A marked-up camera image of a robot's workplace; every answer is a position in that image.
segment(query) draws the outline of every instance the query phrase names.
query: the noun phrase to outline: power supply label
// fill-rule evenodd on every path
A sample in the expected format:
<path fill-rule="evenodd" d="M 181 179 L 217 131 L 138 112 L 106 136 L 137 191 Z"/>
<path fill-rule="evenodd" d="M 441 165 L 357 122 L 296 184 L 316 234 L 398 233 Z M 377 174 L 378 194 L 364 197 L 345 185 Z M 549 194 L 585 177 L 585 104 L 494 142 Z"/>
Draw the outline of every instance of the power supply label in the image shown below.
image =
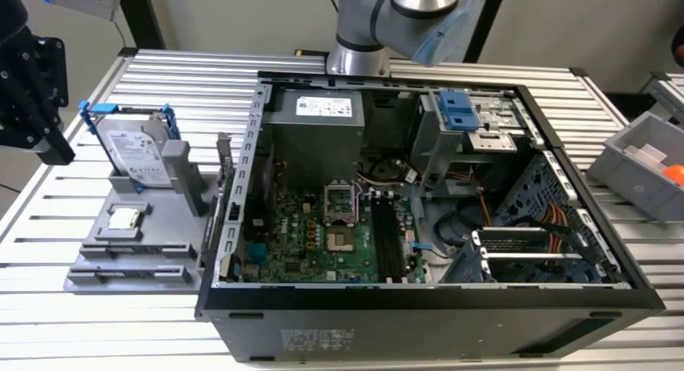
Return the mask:
<path fill-rule="evenodd" d="M 281 329 L 285 351 L 348 351 L 353 329 Z"/>
<path fill-rule="evenodd" d="M 352 99 L 332 97 L 300 97 L 297 116 L 352 117 Z"/>
<path fill-rule="evenodd" d="M 130 131 L 109 131 L 106 136 L 130 178 L 148 187 L 168 187 L 169 174 L 152 137 Z"/>

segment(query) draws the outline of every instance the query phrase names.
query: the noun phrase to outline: motherboard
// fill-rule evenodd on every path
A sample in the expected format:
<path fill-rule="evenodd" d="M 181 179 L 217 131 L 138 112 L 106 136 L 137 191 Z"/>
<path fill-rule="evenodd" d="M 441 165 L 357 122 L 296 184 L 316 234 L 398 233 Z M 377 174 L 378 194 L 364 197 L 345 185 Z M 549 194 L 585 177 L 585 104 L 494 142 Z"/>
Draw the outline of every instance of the motherboard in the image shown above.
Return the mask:
<path fill-rule="evenodd" d="M 408 198 L 354 192 L 332 184 L 277 193 L 266 253 L 250 258 L 246 281 L 424 283 Z"/>

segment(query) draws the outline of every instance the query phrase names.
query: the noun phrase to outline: ram slot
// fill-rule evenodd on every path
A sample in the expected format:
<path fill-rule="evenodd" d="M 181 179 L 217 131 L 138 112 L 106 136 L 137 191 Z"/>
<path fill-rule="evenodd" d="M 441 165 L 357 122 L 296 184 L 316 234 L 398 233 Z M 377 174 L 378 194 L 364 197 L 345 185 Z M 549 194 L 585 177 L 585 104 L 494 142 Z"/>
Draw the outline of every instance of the ram slot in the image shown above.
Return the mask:
<path fill-rule="evenodd" d="M 370 204 L 370 213 L 378 281 L 382 282 L 390 278 L 392 282 L 400 282 L 404 264 L 392 200 L 373 199 Z"/>

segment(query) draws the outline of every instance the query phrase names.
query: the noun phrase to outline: green circuit board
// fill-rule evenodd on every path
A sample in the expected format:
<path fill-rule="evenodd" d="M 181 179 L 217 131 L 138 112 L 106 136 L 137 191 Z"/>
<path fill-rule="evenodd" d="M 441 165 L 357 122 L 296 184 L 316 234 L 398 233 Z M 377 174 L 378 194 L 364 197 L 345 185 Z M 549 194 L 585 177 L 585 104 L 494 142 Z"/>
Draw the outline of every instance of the green circuit board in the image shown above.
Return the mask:
<path fill-rule="evenodd" d="M 325 226 L 322 196 L 321 188 L 310 191 L 281 191 L 277 194 L 272 237 L 266 242 L 266 262 L 258 271 L 261 283 L 378 282 L 369 200 L 358 199 L 358 222 L 353 228 L 346 225 Z M 344 199 L 334 201 L 344 204 Z M 401 229 L 408 228 L 413 235 L 417 235 L 410 206 L 408 199 L 397 200 L 393 204 L 398 228 L 397 242 L 401 245 L 401 252 L 405 252 L 409 249 L 409 242 Z M 336 245 L 334 240 L 330 241 L 330 236 L 334 235 L 345 241 L 345 245 Z M 404 255 L 405 265 L 409 264 L 408 261 L 409 256 Z M 410 261 L 414 268 L 406 272 L 406 281 L 422 283 L 420 254 L 410 254 Z"/>

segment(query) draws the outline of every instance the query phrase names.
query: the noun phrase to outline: gray plastic bin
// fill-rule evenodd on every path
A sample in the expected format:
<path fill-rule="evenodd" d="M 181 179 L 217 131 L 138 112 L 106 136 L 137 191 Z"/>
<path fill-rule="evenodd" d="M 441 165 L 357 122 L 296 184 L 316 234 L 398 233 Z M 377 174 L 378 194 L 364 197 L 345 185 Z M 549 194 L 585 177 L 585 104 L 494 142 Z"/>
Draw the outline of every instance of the gray plastic bin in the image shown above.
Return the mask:
<path fill-rule="evenodd" d="M 646 112 L 604 145 L 588 175 L 654 219 L 684 221 L 684 188 L 661 173 L 662 167 L 684 165 L 684 130 Z M 660 157 L 650 163 L 630 153 L 634 148 L 652 151 L 650 147 L 665 155 L 660 166 L 657 151 Z"/>

